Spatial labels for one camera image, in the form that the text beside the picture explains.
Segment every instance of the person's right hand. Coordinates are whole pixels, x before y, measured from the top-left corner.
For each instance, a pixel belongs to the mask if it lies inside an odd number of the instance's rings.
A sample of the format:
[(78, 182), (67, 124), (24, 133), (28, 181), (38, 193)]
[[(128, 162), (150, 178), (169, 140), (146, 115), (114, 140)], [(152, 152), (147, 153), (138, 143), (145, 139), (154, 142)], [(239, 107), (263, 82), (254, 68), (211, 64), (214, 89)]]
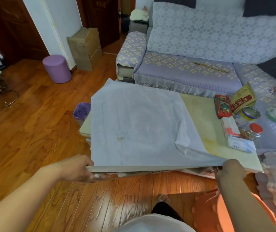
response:
[(60, 180), (93, 182), (93, 174), (85, 168), (93, 165), (94, 162), (86, 155), (75, 155), (49, 166), (59, 172)]

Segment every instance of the foot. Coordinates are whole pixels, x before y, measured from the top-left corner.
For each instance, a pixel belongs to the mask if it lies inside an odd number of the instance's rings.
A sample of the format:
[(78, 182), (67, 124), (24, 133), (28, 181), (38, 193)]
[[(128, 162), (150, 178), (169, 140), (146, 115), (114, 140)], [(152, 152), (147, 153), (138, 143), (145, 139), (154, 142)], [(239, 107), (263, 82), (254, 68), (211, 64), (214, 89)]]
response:
[(161, 194), (161, 195), (158, 196), (157, 203), (159, 203), (159, 202), (165, 202), (168, 205), (170, 205), (170, 199), (168, 198), (167, 195), (164, 195), (164, 194)]

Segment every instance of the glass jar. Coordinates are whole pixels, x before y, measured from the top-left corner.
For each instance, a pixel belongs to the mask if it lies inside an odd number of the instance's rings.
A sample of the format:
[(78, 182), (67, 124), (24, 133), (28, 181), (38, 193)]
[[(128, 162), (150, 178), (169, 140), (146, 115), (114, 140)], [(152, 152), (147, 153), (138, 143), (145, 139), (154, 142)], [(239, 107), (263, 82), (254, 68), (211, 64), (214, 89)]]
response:
[(242, 138), (254, 141), (261, 136), (263, 128), (258, 124), (250, 124), (248, 128), (243, 128), (240, 130)]

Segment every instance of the black pants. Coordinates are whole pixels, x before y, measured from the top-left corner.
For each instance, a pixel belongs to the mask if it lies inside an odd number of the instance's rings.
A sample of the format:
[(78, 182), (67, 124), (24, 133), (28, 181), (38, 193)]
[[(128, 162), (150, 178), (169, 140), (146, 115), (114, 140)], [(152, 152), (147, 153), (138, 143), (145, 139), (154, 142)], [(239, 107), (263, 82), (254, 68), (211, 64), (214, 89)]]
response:
[(180, 217), (180, 215), (171, 206), (169, 206), (165, 202), (158, 202), (152, 209), (151, 213), (161, 214), (164, 216), (170, 216), (174, 219), (184, 222), (182, 217)]

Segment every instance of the orange stool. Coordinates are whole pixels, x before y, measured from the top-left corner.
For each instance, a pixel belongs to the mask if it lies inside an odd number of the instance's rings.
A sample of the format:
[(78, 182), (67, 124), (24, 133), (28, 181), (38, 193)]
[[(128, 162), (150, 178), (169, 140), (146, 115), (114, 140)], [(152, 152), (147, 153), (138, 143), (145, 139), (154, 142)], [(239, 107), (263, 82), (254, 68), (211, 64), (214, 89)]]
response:
[[(194, 226), (198, 232), (234, 232), (232, 221), (229, 217), (224, 200), (217, 191), (204, 193), (195, 197), (195, 204), (192, 208), (194, 215)], [(266, 210), (272, 222), (276, 225), (276, 218), (266, 204), (255, 194), (260, 205)]]

